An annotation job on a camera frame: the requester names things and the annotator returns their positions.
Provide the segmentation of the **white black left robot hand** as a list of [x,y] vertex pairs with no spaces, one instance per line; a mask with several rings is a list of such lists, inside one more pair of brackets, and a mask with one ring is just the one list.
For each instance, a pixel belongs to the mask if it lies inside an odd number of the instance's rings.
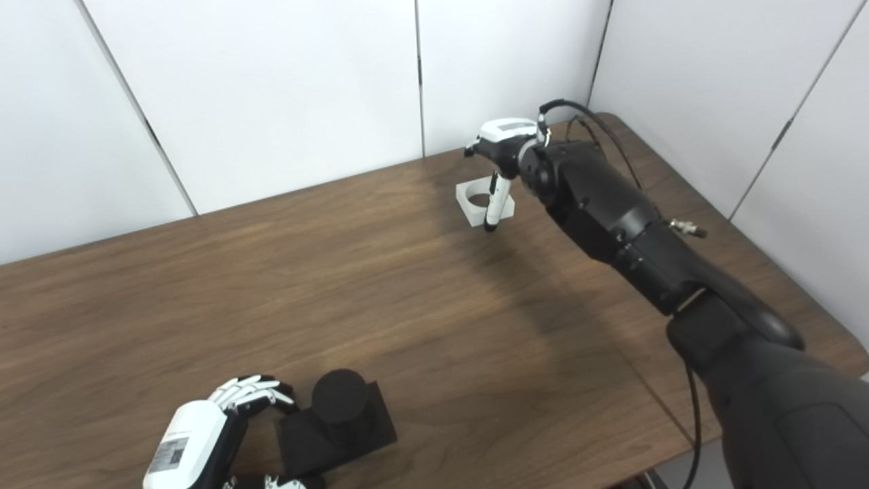
[[324,488],[323,476],[230,473],[249,420],[268,408],[300,412],[293,388],[271,375],[230,378],[178,408],[143,477],[143,488]]

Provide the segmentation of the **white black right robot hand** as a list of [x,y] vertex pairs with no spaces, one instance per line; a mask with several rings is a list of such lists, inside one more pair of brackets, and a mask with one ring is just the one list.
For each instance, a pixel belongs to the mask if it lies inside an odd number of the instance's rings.
[[488,185],[488,204],[482,221],[484,231],[496,231],[508,204],[513,180],[519,176],[519,161],[526,149],[540,142],[549,142],[549,134],[540,136],[537,121],[514,117],[482,124],[478,135],[464,148],[463,157],[480,156],[496,165]]

